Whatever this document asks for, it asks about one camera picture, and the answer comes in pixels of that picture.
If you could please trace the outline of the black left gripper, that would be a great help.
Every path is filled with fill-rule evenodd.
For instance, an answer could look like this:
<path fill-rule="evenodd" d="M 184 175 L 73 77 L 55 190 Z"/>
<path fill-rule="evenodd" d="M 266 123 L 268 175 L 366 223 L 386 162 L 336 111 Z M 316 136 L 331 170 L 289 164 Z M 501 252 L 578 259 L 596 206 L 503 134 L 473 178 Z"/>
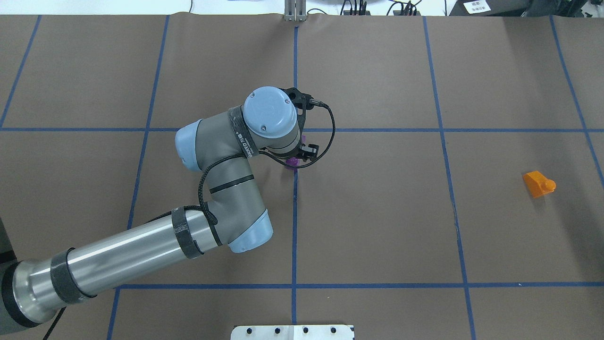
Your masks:
<path fill-rule="evenodd" d="M 273 153 L 280 161 L 287 161 L 287 159 L 291 157 L 298 157 L 302 148 L 302 159 L 317 159 L 319 157 L 319 145 L 317 144 L 302 144 L 300 146 L 300 142 L 295 146 L 291 144 L 291 149 L 288 151 L 285 148 L 281 149 L 271 149 L 271 153 Z"/>

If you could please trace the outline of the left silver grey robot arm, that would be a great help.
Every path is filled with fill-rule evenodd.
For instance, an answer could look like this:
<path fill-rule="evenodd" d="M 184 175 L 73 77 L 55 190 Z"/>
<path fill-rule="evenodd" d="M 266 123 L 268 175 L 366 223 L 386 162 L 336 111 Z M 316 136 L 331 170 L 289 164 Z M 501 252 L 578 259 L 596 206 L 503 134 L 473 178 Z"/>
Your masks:
<path fill-rule="evenodd" d="M 250 166 L 265 155 L 313 165 L 324 153 L 302 138 L 306 111 L 330 107 L 297 88 L 252 91 L 240 106 L 179 129 L 175 147 L 183 165 L 201 173 L 198 201 L 144 224 L 44 261 L 18 261 L 1 229 L 1 334 L 37 327 L 67 306 L 84 303 L 183 260 L 227 245 L 233 253 L 270 240 L 273 227 Z"/>

